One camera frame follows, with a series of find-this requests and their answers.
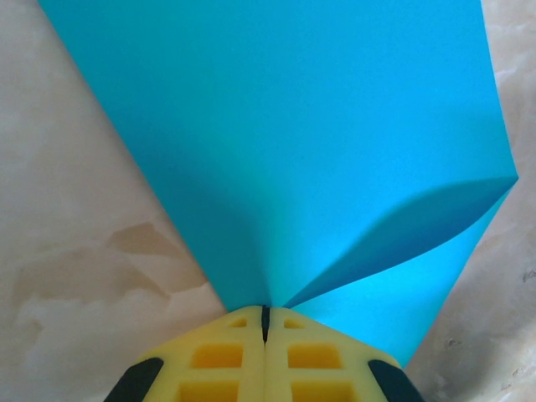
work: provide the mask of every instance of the blue paper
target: blue paper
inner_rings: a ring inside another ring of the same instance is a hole
[[[517,178],[479,0],[41,4],[230,310],[413,353]]]

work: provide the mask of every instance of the marble surface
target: marble surface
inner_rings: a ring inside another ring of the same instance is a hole
[[[483,0],[520,180],[407,368],[426,399],[536,389],[536,2]],[[0,401],[104,399],[224,313],[35,0],[0,0]]]

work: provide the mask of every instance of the square opening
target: square opening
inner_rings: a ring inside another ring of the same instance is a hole
[[[238,381],[183,383],[174,402],[237,402],[238,388]]]
[[[288,348],[291,369],[340,369],[343,367],[337,348],[330,343],[296,343]]]
[[[248,321],[242,317],[242,318],[239,318],[238,320],[232,321],[231,324],[229,324],[229,327],[243,328],[246,325],[248,325]]]
[[[359,402],[349,382],[296,381],[291,390],[292,402]]]
[[[193,352],[192,369],[238,368],[242,366],[244,349],[239,343],[212,343]]]
[[[304,327],[298,321],[294,321],[292,318],[287,318],[285,320],[285,328],[303,329]]]

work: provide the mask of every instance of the black rubber grip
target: black rubber grip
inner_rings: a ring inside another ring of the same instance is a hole
[[[425,402],[400,368],[383,360],[371,360],[368,365],[388,402]]]
[[[131,366],[104,402],[143,402],[163,365],[164,362],[160,358],[148,358]]]

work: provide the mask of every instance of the yellow foam block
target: yellow foam block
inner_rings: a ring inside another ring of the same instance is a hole
[[[285,308],[271,310],[265,402],[386,402],[370,360],[388,354]]]
[[[162,369],[144,402],[241,402],[264,398],[261,307],[246,307],[146,353]]]
[[[389,355],[285,308],[270,309],[265,343],[262,311],[240,309],[146,353],[106,402],[392,400],[369,367],[398,368]],[[133,384],[137,396],[124,396]]]

